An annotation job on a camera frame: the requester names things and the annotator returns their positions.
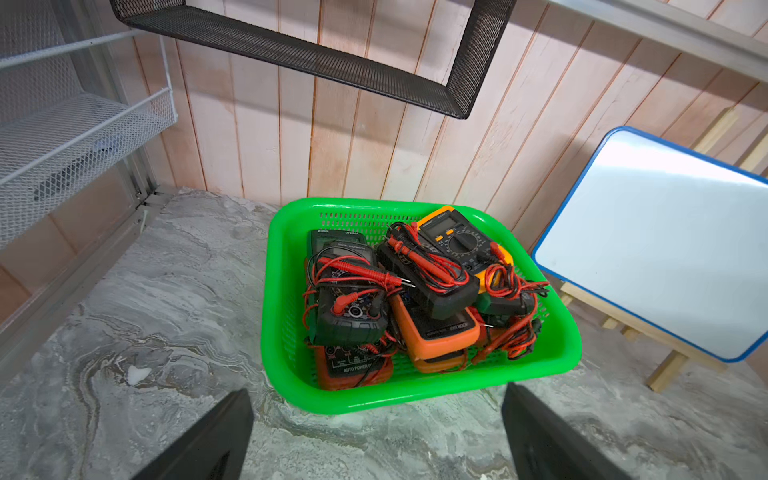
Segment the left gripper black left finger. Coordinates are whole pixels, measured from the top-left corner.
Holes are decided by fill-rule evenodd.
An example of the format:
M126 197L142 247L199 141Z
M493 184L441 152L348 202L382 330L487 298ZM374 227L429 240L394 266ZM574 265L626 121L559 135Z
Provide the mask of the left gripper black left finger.
M232 391L135 477L238 479L253 424L248 391Z

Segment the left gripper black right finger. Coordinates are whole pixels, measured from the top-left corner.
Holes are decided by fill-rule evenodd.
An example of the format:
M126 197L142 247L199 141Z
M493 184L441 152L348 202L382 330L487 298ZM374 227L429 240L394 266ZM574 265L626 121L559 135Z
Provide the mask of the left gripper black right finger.
M509 383L501 416L520 479L627 479L524 386Z

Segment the orange black multimeter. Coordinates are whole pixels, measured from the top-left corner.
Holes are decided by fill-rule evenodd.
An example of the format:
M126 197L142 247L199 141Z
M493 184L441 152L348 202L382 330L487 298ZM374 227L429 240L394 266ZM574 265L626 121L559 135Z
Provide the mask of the orange black multimeter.
M414 367L421 373L440 373L459 369L467 360L467 351L458 350L432 359L414 360Z

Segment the green horizontal multimeter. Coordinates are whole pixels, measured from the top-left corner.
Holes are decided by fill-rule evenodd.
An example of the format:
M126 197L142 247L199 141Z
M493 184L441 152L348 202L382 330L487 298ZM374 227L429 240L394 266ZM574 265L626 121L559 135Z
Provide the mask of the green horizontal multimeter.
M485 349L511 330L508 340L495 351L505 351L509 360L531 354L542 328L542 322L536 317L537 308L537 297L527 292L515 299L492 297L488 292L479 295L471 309L480 328L474 346Z

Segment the red black multimeter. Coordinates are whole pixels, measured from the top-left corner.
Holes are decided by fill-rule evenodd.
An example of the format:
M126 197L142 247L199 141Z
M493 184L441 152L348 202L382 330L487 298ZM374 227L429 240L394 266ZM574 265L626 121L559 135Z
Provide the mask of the red black multimeter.
M341 391L387 382L394 370L393 351L313 346L317 382L324 391Z

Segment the small black multimeter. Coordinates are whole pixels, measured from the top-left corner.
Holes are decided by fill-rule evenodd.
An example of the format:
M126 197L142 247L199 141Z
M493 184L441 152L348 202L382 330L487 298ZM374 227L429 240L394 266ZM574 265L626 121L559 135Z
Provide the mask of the small black multimeter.
M479 280L429 244L415 222L391 224L376 246L379 263L408 282L410 298L432 319L447 320L479 295Z

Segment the dark green multimeter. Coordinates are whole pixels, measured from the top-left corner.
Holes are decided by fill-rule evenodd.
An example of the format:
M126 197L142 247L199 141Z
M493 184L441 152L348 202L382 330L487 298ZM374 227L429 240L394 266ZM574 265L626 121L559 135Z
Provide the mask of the dark green multimeter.
M383 269L358 232L308 233L303 324L318 347L363 347L387 341L388 299L408 282Z

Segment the yellow multimeter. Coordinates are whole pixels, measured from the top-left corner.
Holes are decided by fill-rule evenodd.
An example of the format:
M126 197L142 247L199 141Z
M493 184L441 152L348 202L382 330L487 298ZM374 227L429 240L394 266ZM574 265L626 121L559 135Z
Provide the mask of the yellow multimeter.
M494 264L513 265L512 255L452 206L446 205L419 220L420 235L450 256L479 281L486 292L485 272Z

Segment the blue framed whiteboard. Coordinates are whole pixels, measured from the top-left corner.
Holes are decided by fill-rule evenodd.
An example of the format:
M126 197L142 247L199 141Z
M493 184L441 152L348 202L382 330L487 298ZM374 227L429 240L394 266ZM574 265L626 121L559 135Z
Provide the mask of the blue framed whiteboard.
M605 135L532 257L720 361L766 341L766 179L646 132Z

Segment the black mesh wall basket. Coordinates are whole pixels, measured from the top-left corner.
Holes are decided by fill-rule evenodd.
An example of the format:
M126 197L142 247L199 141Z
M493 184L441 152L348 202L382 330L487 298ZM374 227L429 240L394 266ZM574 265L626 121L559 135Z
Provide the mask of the black mesh wall basket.
M471 114L515 7L476 1L445 85L361 56L188 5L113 1L123 24L150 33L286 67L464 120Z

